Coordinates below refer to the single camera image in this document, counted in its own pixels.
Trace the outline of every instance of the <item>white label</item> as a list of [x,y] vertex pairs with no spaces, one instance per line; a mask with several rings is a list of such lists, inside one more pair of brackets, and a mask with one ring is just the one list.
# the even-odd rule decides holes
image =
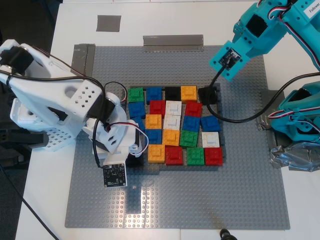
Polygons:
[[304,10],[305,15],[312,18],[320,10],[320,0],[315,0],[307,9]]

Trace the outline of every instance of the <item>table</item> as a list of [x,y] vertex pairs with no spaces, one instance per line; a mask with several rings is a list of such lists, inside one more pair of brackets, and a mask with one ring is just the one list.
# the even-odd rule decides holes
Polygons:
[[[233,38],[233,26],[252,2],[64,3],[60,5],[51,53],[71,63],[75,44],[142,46],[143,35],[204,36],[204,45],[222,45]],[[97,15],[121,15],[120,32],[96,32]],[[264,57],[269,89],[291,78],[316,72],[311,59],[286,35]],[[285,94],[313,79],[290,85]],[[219,230],[65,228],[76,143],[56,152],[32,151],[24,197],[60,239],[218,240]],[[239,240],[318,239],[320,171],[308,173],[282,168],[291,229],[286,231],[231,230]],[[16,239],[52,239],[22,205]]]

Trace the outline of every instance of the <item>lego baseplate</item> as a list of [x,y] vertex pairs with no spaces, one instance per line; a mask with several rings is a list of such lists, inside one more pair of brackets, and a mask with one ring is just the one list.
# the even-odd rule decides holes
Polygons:
[[[96,47],[92,76],[126,87],[204,87],[216,74],[208,62],[219,48],[144,52],[142,47]],[[220,77],[218,83],[225,117],[253,115],[262,107],[261,90],[267,88],[263,58],[252,59],[233,82]],[[108,91],[123,97],[121,87],[108,86]],[[208,114],[203,108],[202,116]],[[221,132],[222,167],[206,171],[194,170],[205,166],[150,164],[148,171],[128,169],[127,187],[115,188],[104,187],[103,171],[97,168],[92,144],[82,132],[77,137],[65,227],[289,229],[282,174],[270,164],[266,132],[258,131],[255,121],[224,122]]]

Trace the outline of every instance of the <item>yellow lego brick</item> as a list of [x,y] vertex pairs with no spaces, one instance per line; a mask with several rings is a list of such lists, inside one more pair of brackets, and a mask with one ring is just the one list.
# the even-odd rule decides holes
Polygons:
[[148,147],[148,162],[151,164],[165,163],[165,145],[151,144]]
[[197,87],[196,86],[181,86],[181,101],[183,104],[187,102],[197,101]]
[[161,129],[162,117],[161,114],[145,115],[145,129]]
[[171,130],[164,129],[163,130],[163,138],[162,144],[165,146],[179,146],[180,139],[180,131],[179,130]]

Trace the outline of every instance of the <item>wire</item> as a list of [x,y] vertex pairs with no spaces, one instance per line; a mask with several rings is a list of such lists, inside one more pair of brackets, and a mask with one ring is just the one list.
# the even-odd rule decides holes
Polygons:
[[310,121],[306,121],[306,120],[297,120],[297,122],[307,123],[307,124],[311,125],[315,130],[317,130],[317,131],[320,133],[320,128],[318,128],[315,124],[313,124],[313,123],[312,123],[312,122],[310,122]]
[[226,65],[224,65],[219,71],[218,73],[214,76],[214,78],[212,79],[208,89],[207,89],[207,93],[206,93],[206,107],[208,108],[208,111],[215,116],[217,119],[220,119],[221,121],[224,122],[228,122],[228,123],[233,123],[233,124],[242,124],[242,123],[246,123],[249,122],[257,117],[259,117],[261,114],[263,114],[268,108],[270,108],[270,106],[275,102],[275,100],[277,99],[277,97],[279,97],[279,95],[292,83],[294,83],[295,81],[298,81],[300,79],[304,79],[304,78],[310,78],[310,77],[315,77],[315,76],[320,76],[320,72],[314,72],[314,73],[308,73],[308,74],[303,74],[300,76],[296,76],[293,79],[291,79],[290,81],[288,81],[286,84],[284,84],[277,92],[276,94],[272,97],[272,99],[264,106],[264,108],[262,110],[260,110],[259,112],[257,112],[255,115],[244,118],[244,119],[230,119],[230,118],[226,118],[223,117],[221,115],[218,115],[217,113],[215,113],[213,111],[213,109],[210,106],[210,96],[211,96],[211,90],[213,88],[213,85],[215,84],[215,82],[217,81],[218,77],[221,75],[221,73],[224,71],[224,69],[226,68]]
[[258,8],[263,0],[259,0],[259,2],[256,4],[256,7]]
[[59,238],[49,229],[49,227],[42,221],[42,219],[38,216],[38,214],[33,210],[33,208],[29,205],[29,203],[24,199],[24,197],[21,195],[21,193],[18,191],[16,186],[13,184],[13,182],[10,180],[9,176],[7,175],[5,169],[0,164],[0,170],[4,174],[5,178],[9,181],[11,186],[13,187],[16,194],[19,196],[19,198],[22,200],[22,202],[26,205],[26,207],[30,210],[30,212],[35,216],[35,218],[41,223],[41,225],[47,230],[47,232],[55,239],[59,240]]
[[285,116],[288,116],[288,115],[291,115],[291,114],[294,114],[294,113],[298,113],[298,112],[308,112],[308,111],[313,111],[313,110],[318,110],[318,109],[320,109],[320,106],[303,108],[303,109],[300,109],[300,110],[297,111],[297,112],[295,112],[295,111],[288,111],[288,112],[286,112],[286,113],[283,113],[285,110],[278,110],[278,111],[275,111],[275,112],[271,113],[270,115],[268,115],[268,118],[269,118],[269,119],[280,119],[280,118],[283,118],[283,117],[285,117]]
[[275,18],[275,16],[273,15],[273,16],[271,16],[271,14],[273,14],[274,12],[277,12],[277,11],[286,11],[286,10],[288,10],[289,9],[289,7],[286,7],[286,6],[276,6],[276,7],[274,7],[274,8],[272,8],[270,11],[269,11],[269,13],[268,13],[268,19],[269,20],[272,20],[272,19],[274,19]]
[[[91,81],[93,84],[97,85],[101,89],[101,91],[102,91],[101,109],[105,108],[105,104],[106,104],[106,92],[105,92],[105,89],[102,86],[102,84],[98,80],[94,79],[93,77],[89,77],[89,76],[65,76],[65,77],[56,77],[56,78],[39,78],[39,77],[30,77],[30,76],[22,76],[22,75],[17,75],[17,74],[11,74],[11,73],[9,73],[7,71],[3,71],[3,70],[0,70],[0,73],[8,75],[8,76],[15,77],[17,79],[23,79],[23,80],[29,80],[29,81],[35,81],[35,82],[58,82],[58,81],[79,80],[79,79],[88,80],[88,81]],[[96,121],[94,123],[93,132],[92,132],[93,154],[94,154],[94,159],[95,159],[95,162],[96,162],[96,165],[98,166],[98,168],[102,168],[102,167],[100,166],[99,156],[98,156],[98,152],[97,152],[96,137],[97,137],[98,123],[99,123],[100,119],[103,119],[104,112],[105,111],[101,111],[100,115],[96,117]]]
[[309,50],[309,52],[311,53],[316,65],[317,65],[317,68],[320,69],[320,61],[318,60],[315,52],[311,49],[311,47],[305,42],[305,40],[302,39],[302,37],[299,36],[299,34],[285,21],[282,20],[282,17],[283,17],[283,14],[284,12],[282,12],[280,15],[279,15],[279,19],[280,21],[290,30],[290,32],[297,38],[299,39],[299,41]]
[[105,90],[105,91],[106,91],[106,86],[107,86],[108,84],[119,84],[119,85],[121,85],[121,87],[123,88],[123,90],[124,90],[124,92],[125,92],[125,95],[124,95],[124,98],[120,101],[120,103],[123,103],[123,102],[125,102],[125,101],[127,100],[128,90],[126,89],[126,87],[125,87],[123,84],[121,84],[121,83],[118,82],[118,81],[109,81],[109,82],[107,82],[107,83],[104,85],[104,90]]
[[137,155],[140,155],[142,154],[149,146],[149,138],[148,136],[144,133],[144,131],[142,131],[141,128],[139,128],[137,125],[133,124],[133,123],[130,123],[130,122],[123,122],[123,121],[119,121],[119,122],[114,122],[114,123],[110,123],[107,127],[106,127],[106,131],[110,131],[111,129],[111,126],[113,125],[127,125],[127,126],[132,126],[132,127],[135,127],[140,133],[142,133],[144,136],[145,136],[145,139],[146,139],[146,145],[144,146],[144,148],[139,152],[139,153],[130,153],[131,155],[133,156],[137,156]]
[[50,56],[50,57],[53,57],[54,59],[60,61],[61,63],[63,63],[64,65],[66,65],[68,68],[72,69],[73,71],[75,71],[76,73],[80,74],[81,76],[86,76],[84,75],[83,73],[79,72],[78,70],[76,70],[75,68],[73,68],[72,66],[70,66],[68,63],[66,63],[65,61],[61,60],[60,58],[56,57],[56,56],[53,56],[52,54],[46,52],[45,50],[35,46],[35,45],[31,45],[31,47],[33,47],[34,49],[37,49],[39,52],[43,53],[44,55],[47,55]]

